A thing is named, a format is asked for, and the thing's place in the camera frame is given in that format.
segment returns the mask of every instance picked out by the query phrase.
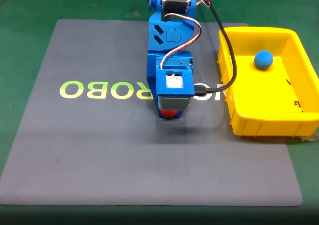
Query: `gray mat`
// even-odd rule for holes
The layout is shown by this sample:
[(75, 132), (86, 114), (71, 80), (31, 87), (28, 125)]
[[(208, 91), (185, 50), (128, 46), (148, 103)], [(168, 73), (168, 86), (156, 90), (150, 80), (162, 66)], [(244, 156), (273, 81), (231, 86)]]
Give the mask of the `gray mat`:
[[(137, 98), (137, 82), (147, 86), (147, 28), (129, 21), (57, 23), (0, 180), (0, 203), (300, 205), (283, 139), (235, 137), (223, 94), (193, 99), (172, 121), (157, 117), (152, 100)], [(216, 24), (204, 24), (190, 49), (195, 83), (219, 82), (217, 34)], [(71, 80), (84, 92), (63, 98), (60, 87)], [(93, 81), (108, 82), (106, 99), (88, 98)], [(131, 97), (114, 98), (117, 82), (133, 86)], [(121, 85), (116, 93), (129, 92)]]

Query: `blue 3d-printed part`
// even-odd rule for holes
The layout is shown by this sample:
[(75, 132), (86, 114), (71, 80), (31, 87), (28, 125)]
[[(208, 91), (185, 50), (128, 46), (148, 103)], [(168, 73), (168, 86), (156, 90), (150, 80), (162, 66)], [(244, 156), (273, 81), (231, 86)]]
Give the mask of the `blue 3d-printed part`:
[[(197, 0), (188, 0), (186, 15), (195, 18)], [(147, 82), (158, 109), (159, 116), (162, 117), (158, 108), (158, 97), (190, 98), (195, 95), (193, 82), (193, 55), (189, 51), (179, 51), (166, 59), (163, 69), (160, 62), (163, 57), (172, 49), (186, 43), (194, 33), (195, 24), (185, 21), (163, 21), (163, 1), (148, 0), (150, 8), (155, 12), (149, 18), (148, 35), (148, 55), (147, 55)], [(167, 87), (166, 76), (175, 74), (182, 76), (183, 87)], [(176, 118), (182, 115), (179, 111)]]

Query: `black cable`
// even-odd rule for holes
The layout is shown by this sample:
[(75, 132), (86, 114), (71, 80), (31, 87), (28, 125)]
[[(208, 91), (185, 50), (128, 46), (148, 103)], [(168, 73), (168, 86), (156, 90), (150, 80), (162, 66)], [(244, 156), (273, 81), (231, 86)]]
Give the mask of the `black cable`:
[(225, 85), (223, 85), (223, 86), (221, 86), (219, 88), (214, 88), (213, 89), (213, 88), (205, 88), (203, 86), (205, 88), (206, 93), (203, 91), (203, 88), (200, 87), (202, 85), (195, 85), (195, 93), (198, 96), (204, 96), (204, 95), (206, 95), (208, 93), (216, 93), (216, 92), (220, 92), (220, 91), (223, 91), (225, 89), (228, 89), (235, 82), (236, 77), (237, 77), (237, 64), (236, 64), (236, 60), (235, 60), (233, 47), (231, 46), (230, 40), (229, 40), (229, 38), (228, 38), (228, 36), (226, 34), (224, 26), (221, 23), (221, 21), (220, 21), (218, 15), (217, 15), (212, 3), (210, 3), (210, 10), (211, 10), (211, 12), (213, 12), (213, 14), (214, 14), (214, 16), (216, 18), (216, 21), (217, 21), (217, 23), (219, 25), (219, 28), (220, 28), (222, 34), (224, 35), (224, 38), (225, 38), (226, 43), (228, 45), (231, 61), (232, 61), (232, 64), (233, 64), (233, 76), (231, 77), (230, 81), (227, 84), (225, 84)]

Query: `red ball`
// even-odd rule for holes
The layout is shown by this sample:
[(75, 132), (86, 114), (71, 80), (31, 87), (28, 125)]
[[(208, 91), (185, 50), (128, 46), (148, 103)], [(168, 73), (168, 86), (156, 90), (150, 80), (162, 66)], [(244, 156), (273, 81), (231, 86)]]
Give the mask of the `red ball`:
[(161, 114), (166, 119), (173, 119), (178, 114), (178, 110), (162, 110)]

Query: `wire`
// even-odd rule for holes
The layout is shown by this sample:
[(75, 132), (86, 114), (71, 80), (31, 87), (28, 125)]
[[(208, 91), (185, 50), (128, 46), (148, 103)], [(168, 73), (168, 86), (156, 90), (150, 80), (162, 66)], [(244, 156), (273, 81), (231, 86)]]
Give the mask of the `wire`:
[(171, 18), (171, 17), (173, 17), (173, 16), (177, 16), (177, 17), (180, 17), (180, 18), (182, 18), (182, 19), (185, 19), (185, 20), (188, 20), (188, 21), (190, 21), (190, 22), (193, 22), (194, 24), (196, 24), (196, 25), (199, 27), (199, 33), (198, 33), (193, 39), (189, 40), (188, 42), (186, 42), (186, 43), (180, 45), (179, 47), (177, 47), (177, 48), (171, 50), (169, 53), (167, 53), (167, 54), (164, 56), (164, 58), (162, 59), (161, 63), (159, 64), (159, 65), (160, 65), (160, 69), (163, 69), (163, 64), (164, 64), (165, 60), (166, 60), (168, 57), (170, 57), (170, 56), (172, 56), (173, 54), (175, 54), (176, 52), (178, 52), (178, 51), (180, 51), (180, 50), (182, 50), (182, 49), (184, 49), (184, 48), (190, 46), (190, 45), (193, 44), (195, 41), (197, 41), (198, 38), (199, 38), (200, 35), (201, 35), (201, 25), (200, 25), (200, 23), (199, 23), (198, 21), (196, 21), (195, 19), (192, 19), (192, 18), (183, 16), (183, 15), (180, 15), (180, 14), (170, 13), (170, 14), (167, 14), (167, 15), (164, 16), (164, 21), (167, 21), (169, 18)]
[(221, 32), (222, 32), (222, 34), (223, 34), (223, 36), (224, 36), (224, 38), (226, 40), (226, 43), (227, 43), (227, 46), (228, 46), (228, 49), (229, 49), (229, 53), (230, 53), (230, 57), (231, 57), (231, 61), (232, 61), (232, 64), (233, 64), (233, 76), (231, 77), (230, 81), (227, 84), (225, 84), (225, 85), (223, 85), (223, 86), (221, 86), (219, 88), (206, 88), (206, 93), (216, 93), (216, 92), (220, 92), (220, 91), (223, 91), (225, 89), (228, 89), (235, 82), (236, 77), (237, 77), (237, 64), (236, 64), (236, 59), (235, 59), (233, 47), (231, 46), (230, 40), (229, 40), (229, 38), (228, 38), (228, 36), (226, 34), (224, 26), (221, 23), (221, 21), (220, 21), (218, 15), (217, 15), (212, 3), (210, 3), (210, 7), (209, 8), (210, 8), (211, 12), (213, 12), (213, 14), (214, 14), (214, 16), (216, 18), (216, 21), (217, 21), (217, 23), (219, 25), (219, 28), (220, 28), (220, 30), (221, 30)]
[(204, 5), (208, 8), (211, 6), (210, 0), (199, 0), (196, 5), (199, 5), (200, 3), (204, 3)]

